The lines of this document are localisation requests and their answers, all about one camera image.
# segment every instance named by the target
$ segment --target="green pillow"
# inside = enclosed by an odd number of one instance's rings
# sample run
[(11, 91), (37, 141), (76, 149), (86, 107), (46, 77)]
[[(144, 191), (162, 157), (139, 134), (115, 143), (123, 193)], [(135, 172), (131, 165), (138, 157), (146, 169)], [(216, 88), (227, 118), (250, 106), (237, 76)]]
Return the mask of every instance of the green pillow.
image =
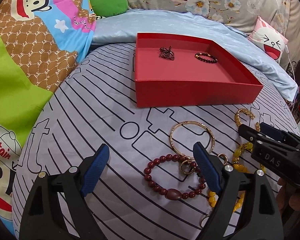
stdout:
[(90, 0), (90, 4), (97, 16), (110, 17), (125, 13), (128, 0)]

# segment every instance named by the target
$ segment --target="white star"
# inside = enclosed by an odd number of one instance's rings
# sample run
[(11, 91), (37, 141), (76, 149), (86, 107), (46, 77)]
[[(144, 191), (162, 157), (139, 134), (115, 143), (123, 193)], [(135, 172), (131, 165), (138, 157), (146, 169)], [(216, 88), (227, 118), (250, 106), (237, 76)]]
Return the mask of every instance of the white star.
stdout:
[(68, 29), (68, 27), (66, 26), (65, 20), (59, 21), (58, 19), (56, 19), (56, 25), (54, 27), (56, 29), (60, 29), (62, 33), (65, 33), (65, 30)]

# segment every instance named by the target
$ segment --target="light blue blanket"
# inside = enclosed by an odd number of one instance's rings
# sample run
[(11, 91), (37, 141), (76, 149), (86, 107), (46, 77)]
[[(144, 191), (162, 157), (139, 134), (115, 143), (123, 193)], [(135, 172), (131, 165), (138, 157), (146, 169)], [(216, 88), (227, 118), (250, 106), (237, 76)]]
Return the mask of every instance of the light blue blanket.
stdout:
[(298, 86), (264, 51), (247, 36), (202, 16), (164, 10), (129, 10), (127, 13), (98, 20), (92, 46), (118, 42), (136, 42), (137, 33), (173, 33), (215, 41), (238, 60), (260, 70), (272, 81), (281, 96), (293, 101)]

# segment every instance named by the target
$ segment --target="lime green fabric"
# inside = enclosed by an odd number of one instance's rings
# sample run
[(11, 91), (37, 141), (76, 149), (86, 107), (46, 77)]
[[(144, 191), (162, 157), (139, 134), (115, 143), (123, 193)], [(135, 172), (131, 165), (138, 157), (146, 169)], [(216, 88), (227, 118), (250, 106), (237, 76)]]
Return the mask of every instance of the lime green fabric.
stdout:
[(90, 0), (92, 9), (97, 16), (110, 17), (125, 13), (128, 0)]
[(52, 95), (29, 81), (0, 38), (0, 125), (15, 133), (21, 147)]

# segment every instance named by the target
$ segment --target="maroon bead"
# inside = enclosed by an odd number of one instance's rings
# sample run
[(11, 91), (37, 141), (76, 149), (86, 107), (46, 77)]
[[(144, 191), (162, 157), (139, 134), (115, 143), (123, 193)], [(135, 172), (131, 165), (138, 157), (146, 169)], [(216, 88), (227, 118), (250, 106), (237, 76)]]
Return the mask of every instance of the maroon bead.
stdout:
[(201, 190), (201, 189), (199, 189), (199, 188), (197, 188), (197, 189), (196, 189), (194, 192), (195, 192), (195, 194), (196, 194), (196, 195), (200, 195), (200, 194), (201, 194), (201, 192), (202, 192), (202, 190)]
[(161, 187), (158, 186), (158, 185), (155, 185), (155, 186), (153, 187), (153, 191), (154, 191), (154, 192), (159, 192), (160, 190), (161, 190)]
[(153, 180), (148, 182), (148, 186), (149, 187), (154, 187), (155, 186), (155, 182)]
[(206, 188), (206, 185), (204, 183), (199, 184), (199, 189), (205, 189), (205, 188)]
[(167, 161), (171, 161), (173, 156), (172, 156), (172, 154), (167, 154), (166, 158), (167, 158)]
[(182, 198), (183, 198), (183, 199), (187, 199), (188, 197), (189, 197), (189, 194), (188, 194), (188, 193), (185, 192), (185, 193), (182, 194)]
[(164, 163), (165, 161), (167, 160), (167, 157), (166, 156), (160, 156), (160, 162), (161, 163)]
[(173, 157), (172, 157), (172, 161), (173, 162), (177, 162), (179, 160), (179, 155), (178, 154), (175, 154)]
[(144, 174), (150, 174), (151, 173), (151, 169), (150, 168), (145, 168), (145, 170), (143, 172), (144, 172)]
[(153, 160), (153, 162), (154, 162), (154, 165), (159, 165), (159, 164), (160, 164), (160, 159), (155, 158), (155, 159)]
[(165, 188), (162, 188), (159, 192), (160, 195), (165, 196), (168, 193), (168, 190), (166, 190)]
[(148, 163), (148, 167), (149, 167), (149, 168), (153, 169), (154, 166), (155, 166), (155, 165), (154, 165), (154, 162), (149, 162), (149, 163)]
[(144, 179), (145, 179), (146, 181), (151, 181), (151, 180), (152, 180), (152, 177), (151, 177), (151, 175), (147, 174), (147, 175), (144, 176)]
[(189, 192), (189, 198), (194, 198), (195, 197), (195, 192), (194, 191), (190, 191)]
[(174, 188), (169, 188), (166, 194), (166, 198), (170, 200), (179, 200), (182, 198), (182, 193)]
[(184, 162), (185, 160), (186, 160), (186, 157), (184, 157), (184, 156), (179, 157), (179, 161)]
[(196, 163), (196, 162), (191, 162), (191, 163), (190, 163), (190, 167), (191, 167), (191, 168), (195, 168), (196, 166), (197, 166), (197, 163)]
[(206, 180), (204, 179), (204, 177), (201, 177), (201, 178), (199, 179), (199, 182), (200, 182), (200, 183), (206, 183)]

